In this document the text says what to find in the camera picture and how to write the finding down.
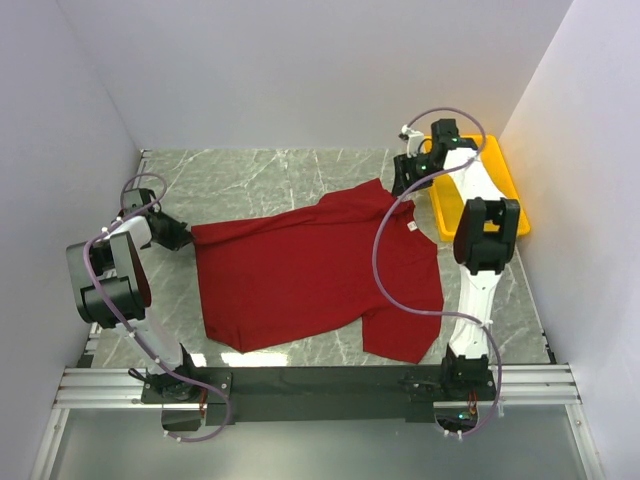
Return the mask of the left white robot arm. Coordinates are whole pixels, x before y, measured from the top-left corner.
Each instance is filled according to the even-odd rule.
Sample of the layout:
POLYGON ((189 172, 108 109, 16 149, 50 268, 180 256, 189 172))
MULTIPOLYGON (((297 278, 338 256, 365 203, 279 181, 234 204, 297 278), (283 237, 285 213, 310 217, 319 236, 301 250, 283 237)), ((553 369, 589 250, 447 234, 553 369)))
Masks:
POLYGON ((94 241, 69 246, 66 259, 76 309, 88 324, 112 330, 143 358, 146 373, 131 375, 176 401, 193 399, 200 388, 190 354, 160 325, 140 251, 156 243, 178 251, 193 242, 185 222, 166 214, 155 192, 122 192, 121 211, 94 241))

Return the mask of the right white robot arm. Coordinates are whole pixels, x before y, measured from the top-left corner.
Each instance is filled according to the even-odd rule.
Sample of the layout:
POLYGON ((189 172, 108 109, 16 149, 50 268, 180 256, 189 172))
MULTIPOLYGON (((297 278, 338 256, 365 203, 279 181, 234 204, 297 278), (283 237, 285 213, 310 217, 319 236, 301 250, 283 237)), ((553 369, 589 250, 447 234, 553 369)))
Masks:
POLYGON ((455 120, 432 123, 430 137, 405 125, 399 137, 406 142, 406 152, 394 158, 392 194, 399 196, 417 181, 440 172, 449 176, 463 202, 453 240, 461 274, 461 316, 438 377, 442 393, 460 399, 493 386, 487 330, 498 282, 514 254, 520 204, 495 185, 479 147, 460 136, 455 120))

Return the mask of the red t shirt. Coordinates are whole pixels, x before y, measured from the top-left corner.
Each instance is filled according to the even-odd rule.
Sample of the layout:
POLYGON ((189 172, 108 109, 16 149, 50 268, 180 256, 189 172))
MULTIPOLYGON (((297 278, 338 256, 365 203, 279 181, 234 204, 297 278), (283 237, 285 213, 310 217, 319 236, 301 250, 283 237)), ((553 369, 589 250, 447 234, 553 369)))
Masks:
POLYGON ((276 216, 194 227, 207 336, 250 352, 360 320, 366 352, 421 361, 444 298, 414 210, 375 179, 276 216))

